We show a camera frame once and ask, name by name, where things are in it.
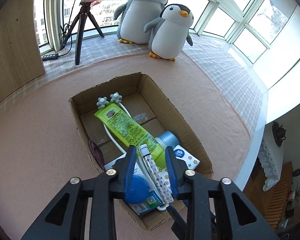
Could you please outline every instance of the cardboard box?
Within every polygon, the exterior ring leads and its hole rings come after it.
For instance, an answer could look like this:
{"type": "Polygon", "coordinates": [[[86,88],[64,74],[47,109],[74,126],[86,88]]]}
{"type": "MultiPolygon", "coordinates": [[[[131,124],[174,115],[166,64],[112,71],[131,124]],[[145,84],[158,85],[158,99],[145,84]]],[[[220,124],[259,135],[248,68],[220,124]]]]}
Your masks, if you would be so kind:
{"type": "MultiPolygon", "coordinates": [[[[122,155],[106,134],[102,122],[94,116],[94,113],[98,110],[96,106],[98,98],[107,97],[109,99],[110,94],[115,92],[119,92],[123,96],[122,104],[149,133],[157,137],[166,130],[171,131],[178,137],[180,144],[200,160],[196,171],[206,178],[212,177],[211,162],[197,136],[155,82],[148,75],[142,73],[116,77],[82,91],[70,99],[77,129],[90,159],[99,173],[102,172],[102,169],[100,169],[89,151],[89,139],[94,140],[99,145],[106,163],[122,155]]],[[[127,150],[127,147],[122,143],[121,146],[127,150]]],[[[153,210],[139,217],[124,201],[119,200],[119,202],[144,229],[154,229],[170,218],[167,211],[158,210],[153,210]]],[[[175,201],[173,206],[177,210],[184,208],[181,201],[175,201]]]]}

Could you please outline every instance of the penguin beak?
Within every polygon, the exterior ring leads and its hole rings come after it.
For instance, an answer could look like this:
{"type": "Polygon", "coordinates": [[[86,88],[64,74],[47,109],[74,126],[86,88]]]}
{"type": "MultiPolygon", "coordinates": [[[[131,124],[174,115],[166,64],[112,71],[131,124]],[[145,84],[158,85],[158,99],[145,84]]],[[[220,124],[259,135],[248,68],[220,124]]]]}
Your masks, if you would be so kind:
{"type": "Polygon", "coordinates": [[[182,17],[184,17],[184,18],[186,18],[186,17],[189,16],[189,14],[188,14],[186,11],[184,11],[184,10],[181,10],[181,11],[180,11],[180,15],[181,15],[182,17]]]}

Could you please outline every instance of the checkered cloth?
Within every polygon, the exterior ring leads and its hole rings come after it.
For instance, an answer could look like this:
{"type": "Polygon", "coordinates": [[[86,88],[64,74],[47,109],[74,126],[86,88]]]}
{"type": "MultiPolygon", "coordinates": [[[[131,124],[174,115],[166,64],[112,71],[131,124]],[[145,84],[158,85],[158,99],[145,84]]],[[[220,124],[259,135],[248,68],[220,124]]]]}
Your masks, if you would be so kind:
{"type": "Polygon", "coordinates": [[[215,83],[254,134],[263,94],[240,64],[214,39],[192,35],[193,46],[187,43],[183,51],[215,83]]]}
{"type": "MultiPolygon", "coordinates": [[[[193,35],[194,46],[185,45],[184,52],[211,78],[225,98],[242,117],[253,135],[258,120],[262,94],[249,75],[234,58],[214,40],[193,35]]],[[[59,52],[66,53],[68,48],[59,52]]],[[[44,61],[46,73],[25,84],[0,103],[0,112],[19,101],[40,85],[72,70],[107,58],[148,51],[147,45],[119,43],[116,37],[106,36],[100,40],[84,43],[79,65],[74,64],[75,49],[58,60],[44,61]]]]}

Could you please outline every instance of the metal screw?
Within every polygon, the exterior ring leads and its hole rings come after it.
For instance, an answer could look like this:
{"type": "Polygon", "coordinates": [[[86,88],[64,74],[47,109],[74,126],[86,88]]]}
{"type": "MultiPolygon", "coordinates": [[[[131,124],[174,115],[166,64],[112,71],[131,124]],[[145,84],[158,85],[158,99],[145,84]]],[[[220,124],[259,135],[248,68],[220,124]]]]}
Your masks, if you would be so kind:
{"type": "Polygon", "coordinates": [[[231,179],[229,179],[229,178],[223,178],[221,181],[223,184],[226,184],[226,185],[231,184],[231,179]]]}
{"type": "Polygon", "coordinates": [[[78,177],[73,177],[71,180],[70,180],[70,183],[71,184],[78,184],[80,182],[80,179],[78,177]]]}
{"type": "Polygon", "coordinates": [[[185,173],[188,176],[193,176],[195,174],[195,171],[194,170],[186,170],[185,173]]]}
{"type": "Polygon", "coordinates": [[[115,175],[117,173],[117,171],[115,169],[109,169],[106,171],[106,174],[111,176],[111,175],[115,175]]]}

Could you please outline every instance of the small penguin plush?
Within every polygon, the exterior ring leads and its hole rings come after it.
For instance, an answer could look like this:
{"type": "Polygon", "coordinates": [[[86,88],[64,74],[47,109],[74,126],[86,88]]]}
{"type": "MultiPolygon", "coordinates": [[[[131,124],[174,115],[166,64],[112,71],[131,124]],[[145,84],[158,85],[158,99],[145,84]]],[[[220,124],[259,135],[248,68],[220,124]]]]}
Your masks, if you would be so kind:
{"type": "Polygon", "coordinates": [[[116,20],[121,20],[117,30],[119,42],[145,44],[149,42],[151,33],[144,33],[145,25],[156,19],[168,0],[128,0],[114,12],[116,20]]]}
{"type": "Polygon", "coordinates": [[[187,41],[193,45],[189,28],[193,24],[193,15],[188,7],[181,4],[170,4],[160,16],[146,24],[145,33],[151,32],[149,56],[175,61],[187,41]]]}

